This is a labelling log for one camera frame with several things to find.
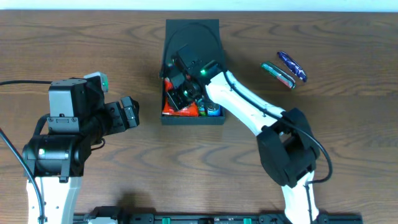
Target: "wooden table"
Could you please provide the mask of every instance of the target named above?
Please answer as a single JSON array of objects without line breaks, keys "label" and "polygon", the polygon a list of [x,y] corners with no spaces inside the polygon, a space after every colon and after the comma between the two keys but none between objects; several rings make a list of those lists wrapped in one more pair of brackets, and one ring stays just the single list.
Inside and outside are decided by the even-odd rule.
[{"label": "wooden table", "polygon": [[[230,113],[224,126],[161,126],[158,72],[166,19],[219,18],[228,65],[259,96],[300,108],[330,153],[332,179],[317,206],[398,218],[398,14],[325,12],[1,11],[0,81],[108,74],[106,101],[132,96],[141,125],[108,136],[86,162],[76,212],[120,205],[143,212],[283,210],[280,187],[261,167],[252,133]],[[261,71],[276,52],[308,73],[294,91]],[[0,127],[22,152],[47,85],[0,87]],[[26,223],[26,177],[0,142],[0,223]],[[316,177],[326,175],[323,157]]]}]

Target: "open box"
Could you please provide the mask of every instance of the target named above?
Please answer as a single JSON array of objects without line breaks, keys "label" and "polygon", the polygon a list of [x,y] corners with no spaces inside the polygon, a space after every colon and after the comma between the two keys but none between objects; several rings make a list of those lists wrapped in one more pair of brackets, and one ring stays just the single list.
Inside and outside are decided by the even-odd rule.
[{"label": "open box", "polygon": [[[216,60],[225,65],[224,52],[220,41],[220,27],[218,19],[168,19],[166,20],[166,35],[163,57],[165,65],[172,63],[172,54],[183,46],[189,45],[200,60],[208,63]],[[200,68],[194,68],[192,72],[200,72]],[[162,110],[167,100],[165,92],[164,74],[162,78],[162,107],[160,120],[163,125],[222,125],[225,122],[225,109],[221,108],[220,116],[167,116]]]}]

